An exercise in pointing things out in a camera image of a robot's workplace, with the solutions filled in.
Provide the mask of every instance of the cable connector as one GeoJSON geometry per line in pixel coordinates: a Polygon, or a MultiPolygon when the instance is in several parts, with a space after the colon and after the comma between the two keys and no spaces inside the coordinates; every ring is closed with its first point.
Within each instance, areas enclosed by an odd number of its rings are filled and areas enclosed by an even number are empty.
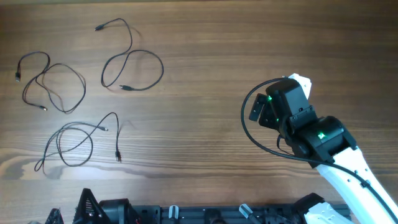
{"type": "Polygon", "coordinates": [[[125,86],[125,85],[119,85],[119,88],[122,90],[127,90],[127,91],[133,91],[133,87],[125,86]]]}
{"type": "Polygon", "coordinates": [[[104,29],[104,26],[105,26],[105,25],[102,24],[102,25],[99,25],[98,27],[95,27],[95,31],[104,29]]]}
{"type": "Polygon", "coordinates": [[[44,111],[47,111],[47,108],[44,107],[44,106],[39,106],[39,108],[42,109],[42,110],[44,110],[44,111]]]}
{"type": "Polygon", "coordinates": [[[19,72],[15,73],[15,81],[17,81],[17,82],[21,81],[21,74],[19,72]]]}
{"type": "Polygon", "coordinates": [[[114,155],[116,156],[116,161],[121,162],[122,161],[122,156],[120,155],[119,150],[114,152],[114,155]]]}

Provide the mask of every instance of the wooden table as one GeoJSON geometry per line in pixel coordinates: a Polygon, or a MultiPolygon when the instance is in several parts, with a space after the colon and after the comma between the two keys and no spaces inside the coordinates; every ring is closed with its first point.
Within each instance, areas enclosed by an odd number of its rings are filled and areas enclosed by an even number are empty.
{"type": "MultiPolygon", "coordinates": [[[[84,187],[98,200],[127,197],[136,205],[290,203],[311,192],[342,202],[308,164],[270,155],[243,133],[239,112],[246,93],[292,73],[311,78],[317,115],[345,123],[398,200],[396,6],[266,0],[0,7],[0,222],[44,222],[51,208],[61,208],[70,223],[84,187]],[[151,50],[163,60],[164,77],[150,90],[118,88],[156,80],[159,63],[144,54],[133,55],[109,89],[100,84],[105,61],[127,49],[129,36],[121,22],[94,28],[117,17],[134,28],[133,49],[151,50]],[[84,76],[87,94],[72,114],[57,111],[36,84],[27,99],[49,110],[23,103],[23,87],[45,64],[43,56],[25,59],[22,80],[15,82],[19,58],[33,50],[84,76]],[[46,160],[45,174],[34,172],[58,128],[71,121],[97,124],[112,111],[122,126],[122,163],[114,157],[116,120],[109,117],[109,131],[93,134],[88,163],[67,167],[55,155],[46,160]]],[[[107,83],[123,61],[110,64],[107,83]]],[[[45,84],[66,108],[82,94],[78,79],[62,67],[49,71],[45,84]]],[[[276,148],[275,131],[248,124],[260,142],[276,148]]],[[[84,137],[66,132],[62,146],[84,137]]],[[[86,142],[65,157],[82,161],[89,150],[86,142]]],[[[56,151],[54,144],[49,151],[56,151]]]]}

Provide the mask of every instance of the black wire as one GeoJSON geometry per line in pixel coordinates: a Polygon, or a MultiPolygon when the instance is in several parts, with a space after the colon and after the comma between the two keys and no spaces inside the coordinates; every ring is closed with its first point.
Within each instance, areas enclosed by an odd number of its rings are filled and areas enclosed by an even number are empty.
{"type": "Polygon", "coordinates": [[[127,63],[127,60],[128,60],[128,58],[129,58],[130,54],[132,54],[132,53],[134,53],[134,52],[146,52],[146,53],[148,53],[148,54],[151,54],[151,55],[155,56],[155,57],[159,60],[160,65],[162,66],[162,73],[160,74],[160,77],[156,80],[156,82],[154,82],[153,84],[151,84],[151,85],[149,85],[149,86],[147,86],[147,87],[145,87],[145,88],[132,88],[132,87],[129,87],[129,86],[125,86],[125,88],[123,88],[124,85],[120,85],[119,87],[122,88],[122,89],[124,89],[124,90],[129,90],[129,91],[142,91],[142,90],[147,90],[147,89],[149,89],[149,88],[152,88],[154,85],[156,85],[156,84],[162,79],[163,74],[164,74],[164,66],[163,66],[163,62],[162,62],[162,60],[160,59],[160,57],[157,56],[155,53],[149,51],[149,50],[132,50],[132,51],[130,51],[130,52],[127,54],[127,57],[126,57],[126,59],[125,59],[125,61],[124,61],[124,63],[123,63],[122,69],[120,70],[120,72],[119,72],[119,74],[116,76],[116,78],[115,78],[109,85],[105,84],[105,82],[104,82],[104,72],[105,72],[105,70],[106,70],[106,67],[108,66],[108,64],[109,64],[114,58],[116,58],[116,57],[118,57],[118,56],[121,56],[121,55],[124,55],[125,53],[127,53],[127,52],[131,49],[131,47],[132,47],[132,35],[131,35],[131,30],[130,30],[129,24],[128,24],[124,19],[121,19],[121,18],[117,18],[117,19],[111,20],[111,21],[106,22],[106,23],[104,23],[104,24],[101,24],[101,25],[99,25],[99,26],[97,26],[97,27],[95,28],[95,31],[101,30],[101,29],[104,28],[105,25],[107,25],[107,24],[109,24],[109,23],[111,23],[111,22],[114,22],[114,21],[118,21],[118,20],[123,21],[123,22],[125,23],[126,27],[127,27],[127,30],[129,31],[129,34],[130,34],[130,46],[129,46],[129,48],[128,48],[126,51],[124,51],[124,52],[122,52],[122,53],[120,53],[120,54],[117,54],[117,55],[112,56],[111,58],[109,58],[109,59],[105,62],[105,65],[104,65],[104,68],[103,68],[102,74],[101,74],[101,84],[102,84],[103,87],[109,87],[109,86],[111,86],[113,83],[116,82],[116,80],[117,80],[117,79],[120,77],[120,75],[122,74],[122,72],[123,72],[123,70],[124,70],[124,67],[126,66],[126,63],[127,63]]]}
{"type": "Polygon", "coordinates": [[[371,187],[371,185],[370,185],[369,183],[366,182],[366,180],[364,180],[364,179],[363,179],[361,176],[359,176],[358,174],[355,174],[353,171],[351,171],[351,170],[349,170],[349,169],[347,169],[347,168],[345,168],[345,167],[342,167],[342,166],[339,166],[339,165],[336,165],[336,164],[332,164],[332,163],[329,163],[329,162],[316,161],[316,160],[313,160],[313,159],[300,158],[300,157],[296,157],[296,156],[291,156],[291,155],[286,155],[286,154],[283,154],[283,153],[275,152],[275,151],[273,151],[272,149],[269,149],[269,148],[263,146],[262,144],[260,144],[259,142],[257,142],[257,141],[250,135],[250,133],[249,133],[247,127],[246,127],[246,123],[244,122],[244,109],[245,109],[245,107],[246,107],[246,103],[248,102],[249,97],[250,97],[256,90],[258,90],[259,88],[263,87],[264,85],[267,85],[267,84],[270,84],[270,83],[273,83],[273,82],[277,82],[277,81],[282,81],[282,80],[284,80],[284,79],[286,79],[286,78],[275,78],[275,79],[272,79],[272,80],[265,81],[265,82],[263,82],[263,83],[257,85],[256,87],[254,87],[254,88],[246,95],[246,97],[245,97],[245,99],[244,99],[244,101],[243,101],[243,104],[242,104],[242,108],[241,108],[241,122],[242,122],[243,130],[244,130],[244,132],[246,133],[246,135],[248,136],[248,138],[250,139],[250,141],[252,141],[256,146],[260,147],[261,149],[263,149],[263,150],[265,150],[265,151],[267,151],[267,152],[269,152],[269,153],[271,153],[271,154],[273,154],[273,155],[276,155],[276,156],[284,157],[284,158],[286,158],[286,159],[293,159],[293,160],[296,160],[296,161],[311,162],[311,163],[321,164],[321,165],[325,165],[325,166],[330,166],[330,167],[339,169],[339,170],[341,170],[341,171],[343,171],[343,172],[346,172],[347,174],[349,174],[349,175],[355,177],[356,179],[358,179],[363,187],[368,188],[368,190],[377,198],[377,200],[380,202],[380,204],[386,209],[386,211],[387,211],[388,214],[391,216],[391,218],[393,219],[393,221],[394,221],[395,223],[398,223],[398,218],[395,216],[394,212],[389,208],[389,206],[388,206],[387,203],[383,200],[383,198],[371,187]]]}
{"type": "Polygon", "coordinates": [[[118,118],[118,115],[117,115],[115,112],[110,112],[110,113],[107,114],[97,125],[88,124],[88,123],[79,122],[79,121],[74,121],[74,122],[69,122],[69,123],[65,124],[64,126],[62,126],[62,128],[58,129],[58,131],[56,131],[54,134],[52,134],[52,136],[50,137],[50,139],[47,141],[47,144],[46,144],[45,149],[44,149],[43,158],[41,158],[39,161],[37,161],[37,163],[36,163],[36,165],[35,165],[35,167],[34,167],[34,170],[35,170],[36,172],[39,171],[41,167],[44,167],[44,160],[45,160],[45,158],[47,158],[48,156],[52,156],[52,155],[54,155],[54,154],[57,154],[57,153],[60,155],[62,162],[63,162],[65,165],[69,166],[69,167],[78,167],[78,166],[81,166],[81,165],[85,164],[86,162],[88,162],[88,161],[90,160],[90,157],[91,157],[92,153],[93,153],[93,147],[94,147],[93,139],[91,138],[91,135],[94,133],[94,131],[95,131],[97,128],[100,129],[100,130],[102,130],[102,131],[107,131],[107,130],[108,130],[108,129],[104,128],[104,127],[101,127],[100,124],[101,124],[109,115],[111,115],[111,114],[114,114],[114,115],[115,115],[115,117],[116,117],[116,122],[117,122],[117,124],[118,124],[118,131],[116,132],[116,151],[115,151],[115,156],[116,156],[116,160],[119,161],[119,162],[121,162],[121,155],[120,155],[119,146],[118,146],[119,133],[120,133],[120,130],[119,130],[119,118],[118,118]],[[87,126],[93,127],[94,129],[91,131],[91,133],[87,133],[86,131],[84,131],[84,130],[82,130],[82,129],[80,129],[80,128],[73,128],[72,126],[74,126],[74,125],[87,125],[87,126]],[[83,139],[79,144],[77,144],[75,147],[63,151],[63,150],[61,150],[61,145],[60,145],[60,143],[61,143],[60,134],[62,135],[62,133],[63,133],[64,131],[66,131],[66,130],[77,130],[77,131],[81,131],[81,132],[85,133],[85,134],[87,135],[87,137],[84,138],[84,139],[83,139]],[[53,152],[53,153],[51,153],[51,154],[49,154],[49,155],[46,155],[47,150],[49,149],[50,143],[53,141],[54,137],[56,137],[56,138],[55,138],[55,143],[56,143],[58,152],[53,152]],[[64,158],[63,158],[63,156],[62,156],[62,153],[69,152],[69,151],[72,151],[72,150],[76,149],[76,148],[79,147],[81,144],[83,144],[83,142],[85,142],[87,139],[89,139],[89,140],[90,140],[90,143],[91,143],[90,154],[88,155],[88,157],[87,157],[83,162],[81,162],[81,163],[79,163],[79,164],[72,164],[72,165],[71,165],[71,164],[68,164],[68,163],[64,160],[64,158]]]}
{"type": "Polygon", "coordinates": [[[279,150],[281,150],[282,152],[284,152],[284,153],[286,153],[286,154],[289,154],[289,155],[291,155],[291,156],[294,156],[293,154],[291,154],[291,153],[289,153],[289,152],[287,152],[287,151],[285,151],[285,150],[283,150],[283,149],[281,149],[280,147],[279,147],[279,143],[280,143],[280,140],[281,139],[283,139],[283,137],[281,136],[281,135],[278,135],[278,139],[276,140],[276,147],[279,149],[279,150]]]}
{"type": "Polygon", "coordinates": [[[74,109],[76,109],[76,108],[79,106],[79,104],[83,101],[83,99],[84,99],[84,97],[85,97],[85,95],[86,95],[86,83],[85,83],[85,81],[81,78],[81,76],[80,76],[76,71],[74,71],[74,69],[72,69],[71,67],[69,67],[68,65],[65,65],[65,64],[63,64],[63,63],[55,63],[55,64],[53,64],[53,65],[50,66],[50,56],[49,56],[47,53],[41,52],[41,51],[35,51],[35,52],[31,52],[31,53],[28,53],[28,54],[25,54],[24,56],[22,56],[21,59],[19,59],[18,66],[17,66],[17,72],[16,72],[17,81],[19,82],[19,80],[20,80],[20,78],[21,78],[21,62],[22,62],[22,60],[23,60],[24,58],[30,56],[30,55],[33,55],[33,54],[44,54],[44,55],[46,55],[46,56],[47,56],[47,64],[46,64],[46,66],[44,67],[43,71],[41,71],[38,75],[36,75],[35,77],[33,77],[31,80],[29,80],[29,82],[26,84],[24,90],[22,91],[22,100],[23,100],[26,104],[28,104],[28,105],[36,106],[36,107],[38,107],[38,108],[40,108],[40,109],[42,109],[42,110],[47,110],[47,108],[44,107],[44,106],[37,105],[37,104],[35,104],[35,103],[29,103],[29,102],[26,100],[27,90],[29,89],[29,87],[30,87],[30,85],[32,84],[32,82],[35,80],[36,83],[37,83],[39,86],[41,86],[45,91],[47,91],[47,94],[49,95],[51,104],[53,104],[54,107],[55,107],[57,110],[59,110],[59,111],[61,111],[61,112],[63,112],[63,113],[72,112],[74,109]],[[40,83],[37,81],[37,79],[38,79],[41,75],[44,76],[51,68],[53,68],[53,67],[55,67],[55,66],[58,66],[58,65],[65,66],[65,67],[69,68],[71,71],[73,71],[74,74],[79,78],[79,80],[81,81],[81,85],[83,86],[83,96],[80,98],[79,102],[78,102],[74,107],[72,107],[72,108],[69,109],[69,110],[64,110],[63,108],[60,109],[58,106],[56,106],[55,103],[53,102],[52,98],[51,98],[50,90],[49,90],[47,87],[45,87],[44,84],[42,85],[42,84],[40,84],[40,83]]]}

